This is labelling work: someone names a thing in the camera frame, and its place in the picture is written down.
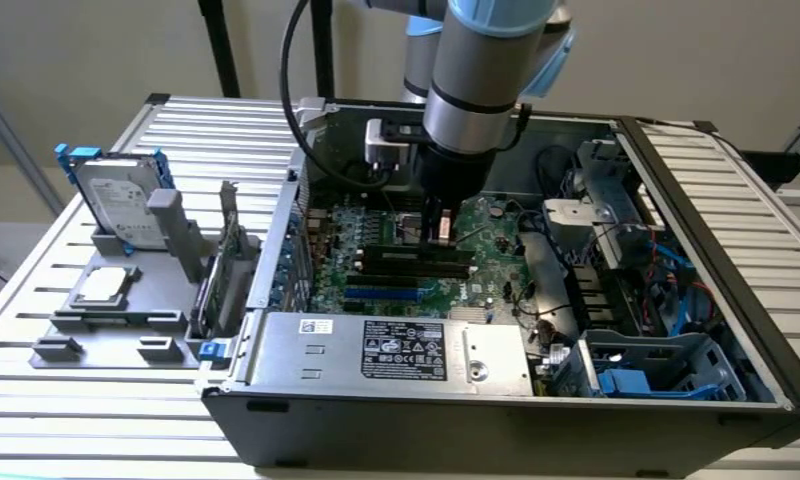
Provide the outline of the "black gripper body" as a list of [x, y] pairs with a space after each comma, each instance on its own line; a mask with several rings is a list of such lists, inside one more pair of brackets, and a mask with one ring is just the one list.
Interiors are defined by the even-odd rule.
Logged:
[[427, 206], [458, 206], [483, 189], [497, 150], [463, 154], [438, 144], [423, 144], [417, 153], [417, 178]]

